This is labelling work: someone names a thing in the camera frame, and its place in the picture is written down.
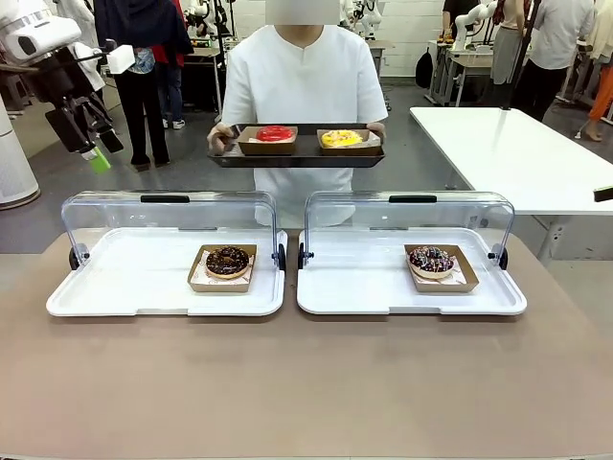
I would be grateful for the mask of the person's right hand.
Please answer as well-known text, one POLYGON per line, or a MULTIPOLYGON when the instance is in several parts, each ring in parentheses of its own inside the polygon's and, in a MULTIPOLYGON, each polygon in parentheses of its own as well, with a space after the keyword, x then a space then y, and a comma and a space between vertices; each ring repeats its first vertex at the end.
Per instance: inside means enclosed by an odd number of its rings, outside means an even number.
POLYGON ((210 156, 241 155, 237 139, 238 131, 234 126, 216 124, 207 136, 208 154, 210 156))

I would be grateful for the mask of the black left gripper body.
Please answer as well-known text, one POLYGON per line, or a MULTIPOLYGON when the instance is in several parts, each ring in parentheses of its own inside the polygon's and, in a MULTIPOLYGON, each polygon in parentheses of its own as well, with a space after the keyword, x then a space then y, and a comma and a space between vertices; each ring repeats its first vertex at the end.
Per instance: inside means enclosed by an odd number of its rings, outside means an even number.
POLYGON ((63 99, 73 99, 83 109, 87 124, 92 126, 90 103, 99 103, 105 108, 102 90, 105 82, 99 72, 99 60, 89 49, 81 57, 76 46, 65 47, 54 54, 47 74, 50 84, 50 101, 54 108, 63 99))

